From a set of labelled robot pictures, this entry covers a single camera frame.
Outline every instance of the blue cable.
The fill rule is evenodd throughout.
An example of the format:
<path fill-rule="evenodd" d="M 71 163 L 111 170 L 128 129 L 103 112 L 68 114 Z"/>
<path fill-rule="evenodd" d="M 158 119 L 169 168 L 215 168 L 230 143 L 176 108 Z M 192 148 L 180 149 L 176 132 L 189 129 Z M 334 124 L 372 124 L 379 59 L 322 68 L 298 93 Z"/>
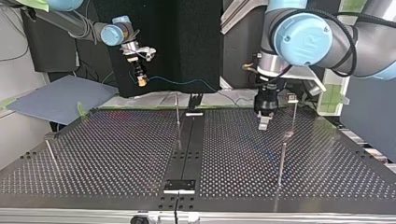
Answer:
<path fill-rule="evenodd" d="M 187 81 L 187 82 L 175 82 L 175 81 L 171 81 L 171 80 L 169 80 L 169 79 L 167 79 L 165 77 L 151 77 L 151 78 L 148 79 L 148 81 L 151 81 L 153 79 L 161 79 L 161 80 L 164 80 L 166 82 L 169 82 L 169 83 L 172 83 L 172 84 L 175 84 L 175 85 L 189 85 L 191 83 L 199 81 L 199 82 L 204 83 L 213 92 L 216 92 L 215 89 L 213 89 L 211 86 L 209 86 L 209 84 L 207 84 L 207 82 L 203 81 L 202 79 L 194 79 L 194 80 Z"/>

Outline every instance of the green tape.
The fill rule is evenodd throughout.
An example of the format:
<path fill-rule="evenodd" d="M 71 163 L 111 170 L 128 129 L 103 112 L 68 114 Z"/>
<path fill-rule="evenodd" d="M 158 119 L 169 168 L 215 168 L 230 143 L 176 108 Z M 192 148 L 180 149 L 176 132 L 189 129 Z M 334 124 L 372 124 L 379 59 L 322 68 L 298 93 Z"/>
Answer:
<path fill-rule="evenodd" d="M 327 91 L 323 92 L 318 112 L 335 113 L 337 106 L 343 102 L 343 95 L 341 94 L 342 86 L 327 84 L 325 87 Z"/>
<path fill-rule="evenodd" d="M 7 110 L 7 106 L 14 103 L 17 99 L 16 98 L 9 98 L 1 102 L 0 110 Z"/>
<path fill-rule="evenodd" d="M 87 115 L 90 113 L 84 109 L 84 105 L 81 102 L 77 103 L 78 113 L 82 118 L 87 118 Z"/>
<path fill-rule="evenodd" d="M 17 0 L 17 2 L 26 5 L 28 7 L 41 9 L 47 12 L 50 11 L 50 6 L 47 0 Z"/>
<path fill-rule="evenodd" d="M 367 0 L 344 0 L 342 11 L 361 12 Z"/>

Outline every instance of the white wall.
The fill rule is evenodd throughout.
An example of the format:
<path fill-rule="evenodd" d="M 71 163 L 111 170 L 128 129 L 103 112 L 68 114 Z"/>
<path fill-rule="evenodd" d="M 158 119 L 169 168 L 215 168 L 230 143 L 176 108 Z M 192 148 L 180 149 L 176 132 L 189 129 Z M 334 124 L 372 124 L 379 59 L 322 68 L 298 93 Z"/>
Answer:
<path fill-rule="evenodd" d="M 46 84 L 45 75 L 35 72 L 29 52 L 17 60 L 1 62 L 23 54 L 27 46 L 25 37 L 15 30 L 4 13 L 23 31 L 10 9 L 0 10 L 0 104 Z M 37 146 L 48 132 L 50 125 L 44 120 L 0 109 L 0 169 Z"/>

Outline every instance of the black metal plate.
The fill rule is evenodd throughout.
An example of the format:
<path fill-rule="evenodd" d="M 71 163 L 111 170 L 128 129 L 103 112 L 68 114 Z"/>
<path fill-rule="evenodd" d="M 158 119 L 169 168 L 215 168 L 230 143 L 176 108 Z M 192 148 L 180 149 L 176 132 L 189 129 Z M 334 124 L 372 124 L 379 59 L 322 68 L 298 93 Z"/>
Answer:
<path fill-rule="evenodd" d="M 396 214 L 393 172 L 310 110 L 298 109 L 293 130 L 292 112 L 279 111 L 266 132 L 251 110 L 207 110 L 204 124 L 194 123 L 201 142 L 189 151 L 203 157 L 187 163 L 184 176 L 199 179 L 195 211 Z"/>
<path fill-rule="evenodd" d="M 0 206 L 157 210 L 178 137 L 175 111 L 98 111 L 51 142 L 56 161 L 42 145 L 2 171 Z"/>

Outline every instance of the metal bracket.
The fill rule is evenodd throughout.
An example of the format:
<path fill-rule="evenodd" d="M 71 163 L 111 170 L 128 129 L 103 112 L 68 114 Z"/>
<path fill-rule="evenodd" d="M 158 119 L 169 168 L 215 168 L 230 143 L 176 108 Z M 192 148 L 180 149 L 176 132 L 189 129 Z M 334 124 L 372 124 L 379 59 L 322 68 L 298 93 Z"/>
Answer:
<path fill-rule="evenodd" d="M 168 180 L 166 181 L 164 194 L 194 194 L 195 180 Z"/>
<path fill-rule="evenodd" d="M 268 0 L 234 0 L 221 16 L 221 33 L 227 34 L 254 8 L 267 5 Z"/>

